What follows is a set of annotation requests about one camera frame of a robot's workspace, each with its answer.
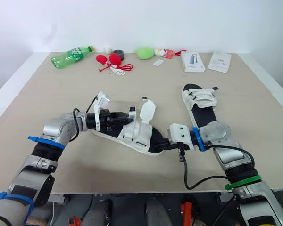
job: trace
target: green plastic bottle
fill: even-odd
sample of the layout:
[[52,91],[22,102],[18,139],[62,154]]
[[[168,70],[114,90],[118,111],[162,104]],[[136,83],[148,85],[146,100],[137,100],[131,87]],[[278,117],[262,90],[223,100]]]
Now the green plastic bottle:
[[92,51],[93,51],[92,46],[77,47],[59,56],[53,57],[51,61],[56,68],[63,68],[67,65],[82,60],[87,56],[88,53],[91,53]]

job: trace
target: blue cable tie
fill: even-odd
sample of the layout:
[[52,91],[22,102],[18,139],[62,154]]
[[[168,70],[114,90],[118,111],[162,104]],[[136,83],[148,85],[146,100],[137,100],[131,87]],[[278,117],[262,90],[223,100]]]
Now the blue cable tie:
[[48,144],[48,145],[53,145],[55,147],[61,148],[63,150],[65,149],[64,145],[57,143],[57,142],[54,142],[52,140],[47,140],[47,139],[38,138],[38,137],[31,137],[31,136],[29,136],[28,139],[32,140],[33,142],[45,143],[45,144]]
[[20,199],[20,200],[23,200],[27,203],[29,203],[29,210],[28,210],[28,213],[24,219],[24,225],[26,225],[26,222],[27,222],[27,219],[29,217],[29,215],[32,213],[33,211],[33,206],[34,206],[34,203],[33,201],[24,196],[24,195],[19,195],[19,194],[7,194],[7,192],[0,192],[0,199]]
[[193,127],[193,131],[194,131],[195,136],[196,136],[196,138],[197,138],[197,141],[198,141],[198,144],[199,144],[199,149],[200,149],[202,152],[205,152],[205,148],[204,148],[203,142],[202,142],[201,137],[200,137],[200,134],[199,134],[199,128]]

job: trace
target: black cable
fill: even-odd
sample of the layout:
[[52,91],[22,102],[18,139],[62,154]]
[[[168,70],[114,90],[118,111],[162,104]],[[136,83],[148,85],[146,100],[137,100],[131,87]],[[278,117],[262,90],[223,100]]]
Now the black cable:
[[205,182],[205,181],[210,180],[210,179],[214,179],[214,178],[227,179],[226,176],[210,176],[210,177],[207,177],[207,178],[204,178],[204,179],[198,181],[196,184],[189,187],[188,186],[188,165],[187,165],[187,161],[185,159],[185,156],[182,155],[182,157],[183,157],[183,164],[184,164],[184,185],[185,185],[186,189],[188,189],[188,190],[192,190],[192,189],[196,188],[198,185],[200,185],[202,182]]
[[196,221],[196,219],[194,218],[194,219],[193,219],[193,223],[192,223],[192,225],[191,225],[191,226],[194,226],[195,221]]
[[73,112],[72,112],[72,113],[73,113],[73,116],[74,116],[74,121],[75,121],[76,135],[75,135],[69,142],[74,141],[74,140],[78,137],[78,135],[79,135],[79,124],[77,123],[76,112],[80,112],[80,110],[77,109],[77,108],[75,108],[75,109],[73,110]]
[[214,222],[212,223],[211,226],[214,226],[218,220],[220,219],[220,217],[222,216],[222,214],[224,213],[224,211],[226,210],[226,208],[228,207],[228,205],[234,200],[235,196],[233,195],[232,198],[225,204],[225,206],[222,208],[222,210],[220,211],[220,213],[218,214],[217,218],[214,220]]
[[248,151],[246,151],[246,150],[244,150],[242,148],[232,147],[232,146],[225,146],[225,145],[208,145],[208,147],[209,148],[212,148],[212,147],[229,148],[229,149],[234,149],[234,150],[238,150],[238,151],[244,152],[244,153],[246,153],[250,157],[251,164],[253,165],[253,167],[255,167],[254,157]]
[[89,206],[88,206],[86,212],[85,212],[85,213],[83,214],[83,216],[81,217],[81,221],[83,221],[84,217],[87,215],[87,213],[88,213],[88,211],[89,211],[89,209],[90,209],[90,207],[91,207],[92,201],[93,201],[93,194],[91,195],[90,204],[89,204]]
[[93,102],[96,100],[96,98],[98,98],[98,96],[95,96],[94,99],[91,101],[91,103],[89,104],[89,106],[88,106],[88,108],[86,110],[86,114],[89,111],[89,109],[91,108],[91,106],[92,106]]

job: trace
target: table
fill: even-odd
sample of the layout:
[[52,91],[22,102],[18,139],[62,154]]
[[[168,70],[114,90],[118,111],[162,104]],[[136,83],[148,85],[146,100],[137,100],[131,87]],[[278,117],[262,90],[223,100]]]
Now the table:
[[[180,57],[155,67],[159,58],[141,61],[135,54],[125,54],[124,64],[134,69],[117,76],[101,68],[96,54],[65,69],[56,69],[51,53],[24,85],[19,95],[0,117],[0,190],[6,190],[14,174],[35,143],[28,136],[40,136],[44,124],[78,107],[86,110],[100,91],[110,96],[110,111],[128,112],[130,106],[140,111],[141,97],[156,104],[151,124],[164,137],[172,123],[191,127],[191,120],[181,98],[183,85],[195,83],[204,88],[219,87],[216,117],[232,128],[233,137],[256,160],[256,169],[271,188],[283,188],[283,103],[271,94],[244,61],[236,54],[227,74],[206,69],[204,73],[185,73]],[[205,66],[211,54],[201,54]],[[189,184],[211,175],[223,175],[211,151],[187,152]],[[177,150],[159,156],[147,156],[121,144],[81,133],[67,145],[53,175],[53,193],[129,193],[185,192],[183,164]],[[223,179],[213,179],[195,191],[224,190]]]

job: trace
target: red balloon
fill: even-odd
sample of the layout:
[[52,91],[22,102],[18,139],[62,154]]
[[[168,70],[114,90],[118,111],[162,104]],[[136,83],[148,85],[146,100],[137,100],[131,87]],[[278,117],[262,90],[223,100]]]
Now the red balloon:
[[96,56],[96,61],[102,65],[105,65],[105,63],[107,62],[107,58],[104,55],[100,54]]
[[120,66],[122,63],[121,58],[116,53],[111,53],[109,56],[109,60],[112,65],[116,65],[116,66]]

